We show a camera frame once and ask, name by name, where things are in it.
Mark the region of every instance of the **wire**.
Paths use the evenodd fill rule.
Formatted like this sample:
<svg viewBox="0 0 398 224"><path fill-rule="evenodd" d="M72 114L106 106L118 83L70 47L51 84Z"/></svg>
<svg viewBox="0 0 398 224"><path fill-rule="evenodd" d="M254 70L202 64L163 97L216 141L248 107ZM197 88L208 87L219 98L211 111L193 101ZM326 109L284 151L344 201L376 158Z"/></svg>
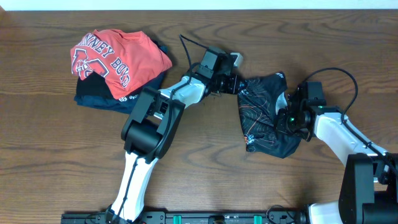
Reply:
<svg viewBox="0 0 398 224"><path fill-rule="evenodd" d="M188 38L184 37L184 36L181 35L181 34L180 34L180 37L181 37L181 38L184 38L185 40L187 40L187 41L189 41L189 42L191 42L191 43L196 44L197 46L203 47L204 49L209 49L209 47L204 46L203 44L199 44L198 42L195 42L195 41L193 41L193 40L191 40L191 39L188 39Z"/></svg>
<svg viewBox="0 0 398 224"><path fill-rule="evenodd" d="M126 203L126 200L127 200L127 194L128 194L128 192L129 192L129 188L130 188L130 183L131 183L132 175L133 175L134 170L136 169L136 166L137 166L137 161L138 161L138 158L134 161L134 163L133 163L133 165L132 165L132 169L131 169L129 181L127 182L127 187L126 187L126 191L125 191L125 193L124 193L124 197L123 197L122 204L120 205L120 208L119 208L118 214L116 215L116 218L115 218L114 220L112 220L112 224L115 223L116 220L119 221L120 213L122 212L124 203Z"/></svg>
<svg viewBox="0 0 398 224"><path fill-rule="evenodd" d="M283 206L281 206L281 205L273 205L273 206L271 206L270 208L268 208L268 210L267 210L267 212L266 212L266 218L268 218L268 212L269 211L271 211L273 208L275 208L275 207L280 207L280 208L285 208L285 207L283 207ZM285 211L286 213L287 213L287 215L294 221L294 217L288 212L288 211Z"/></svg>
<svg viewBox="0 0 398 224"><path fill-rule="evenodd" d="M283 206L281 206L281 205L273 205L273 206L271 206L270 208L268 208L268 210L267 210L267 212L266 212L266 218L268 218L268 220L272 223L272 224L276 224L274 221L272 221L269 217L268 217L268 212L270 212L273 208L275 208L275 207L280 207L280 208L285 208L285 207L283 207ZM294 222L295 222L295 220L294 220L294 217L288 212L288 211L284 211L284 212L286 212L286 214L293 220L292 222L290 222L290 223L287 223L287 224L293 224Z"/></svg>
<svg viewBox="0 0 398 224"><path fill-rule="evenodd" d="M360 136L356 131L354 131L347 124L348 120L344 119L348 109L353 105L353 103L355 102L356 97L358 96L358 84L356 83L356 80L355 80L355 78L354 78L354 76L352 74L350 74L349 72L347 72L346 70L344 70L342 68L335 68L335 67L323 68L323 69L320 69L320 70L317 70L317 71L311 73L307 78L305 78L305 80L302 83L306 82L308 79L310 79L311 77L313 77L314 75L316 75L316 74L318 74L320 72L329 71L329 70L336 70L336 71L343 72L344 74L349 76L352 79L353 83L354 83L354 87L355 87L354 97L353 97L351 102L347 105L347 107L344 109L344 111L341 114L341 118L340 119L341 119L343 125L348 129L348 131L350 131L355 137L357 137L366 147L368 147L370 150L372 150L374 153L376 153L383 160L383 162L391 169L392 173L394 173L398 177L398 170L387 160L387 158L381 152L379 152L377 149L375 149L372 146L372 142L365 141L365 139L363 139L362 136Z"/></svg>
<svg viewBox="0 0 398 224"><path fill-rule="evenodd" d="M185 37L183 35L181 35L181 34L180 34L179 37L180 37L180 41L181 41L182 47L184 47L185 53L187 55L189 67L191 67L192 66L191 56L189 56L187 46L185 46L185 43L183 41L183 38L185 39Z"/></svg>

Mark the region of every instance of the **folded clothes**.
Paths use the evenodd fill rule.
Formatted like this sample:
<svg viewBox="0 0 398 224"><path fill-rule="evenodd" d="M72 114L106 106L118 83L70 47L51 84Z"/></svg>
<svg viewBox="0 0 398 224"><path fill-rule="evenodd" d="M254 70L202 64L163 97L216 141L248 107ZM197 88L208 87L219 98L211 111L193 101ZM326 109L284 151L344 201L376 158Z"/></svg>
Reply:
<svg viewBox="0 0 398 224"><path fill-rule="evenodd" d="M301 139L279 134L274 121L279 109L287 106L287 89L282 72L244 81L246 87L238 93L239 117L248 152L264 152L285 158L295 152Z"/></svg>
<svg viewBox="0 0 398 224"><path fill-rule="evenodd" d="M143 32L102 30L86 34L70 50L72 74L81 80L93 72L105 78L115 99L145 85L172 66L168 56Z"/></svg>
<svg viewBox="0 0 398 224"><path fill-rule="evenodd" d="M166 46L160 46L159 49L165 54L167 53ZM105 82L105 79L101 75L93 72L84 80L80 80L80 78L78 79L74 100L77 102L77 105L80 106L87 106L101 110L113 110L120 113L130 114L137 103L141 90L146 86L158 90L164 77L165 72L161 72L157 77L147 82L144 86L115 100L111 90Z"/></svg>

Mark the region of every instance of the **white wall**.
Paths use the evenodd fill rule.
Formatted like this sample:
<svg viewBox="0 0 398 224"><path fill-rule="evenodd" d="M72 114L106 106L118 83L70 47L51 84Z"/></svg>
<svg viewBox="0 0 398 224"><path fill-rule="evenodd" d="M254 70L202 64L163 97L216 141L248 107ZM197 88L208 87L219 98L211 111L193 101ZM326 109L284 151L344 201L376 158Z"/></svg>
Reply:
<svg viewBox="0 0 398 224"><path fill-rule="evenodd" d="M398 0L0 0L19 10L398 9Z"/></svg>

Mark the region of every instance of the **red t-shirt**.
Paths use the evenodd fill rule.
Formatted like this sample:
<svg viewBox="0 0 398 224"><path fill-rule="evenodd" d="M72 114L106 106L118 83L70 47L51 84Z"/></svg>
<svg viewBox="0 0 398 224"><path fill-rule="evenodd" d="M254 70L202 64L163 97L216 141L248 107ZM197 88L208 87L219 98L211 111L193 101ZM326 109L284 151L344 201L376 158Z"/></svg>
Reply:
<svg viewBox="0 0 398 224"><path fill-rule="evenodd" d="M115 99L146 84L172 63L142 31L94 30L70 50L72 74L84 80L96 72L105 78Z"/></svg>

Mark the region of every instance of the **black patterned cloth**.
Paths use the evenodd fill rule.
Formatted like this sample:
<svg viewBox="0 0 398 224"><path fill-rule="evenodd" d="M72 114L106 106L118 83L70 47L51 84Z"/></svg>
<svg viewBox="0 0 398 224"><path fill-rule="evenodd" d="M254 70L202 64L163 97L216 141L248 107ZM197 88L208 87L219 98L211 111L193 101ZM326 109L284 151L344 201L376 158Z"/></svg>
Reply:
<svg viewBox="0 0 398 224"><path fill-rule="evenodd" d="M246 87L238 93L238 105L247 152L264 152L279 158L293 154L301 139L274 129L277 111L287 106L285 75L277 72L244 83Z"/></svg>

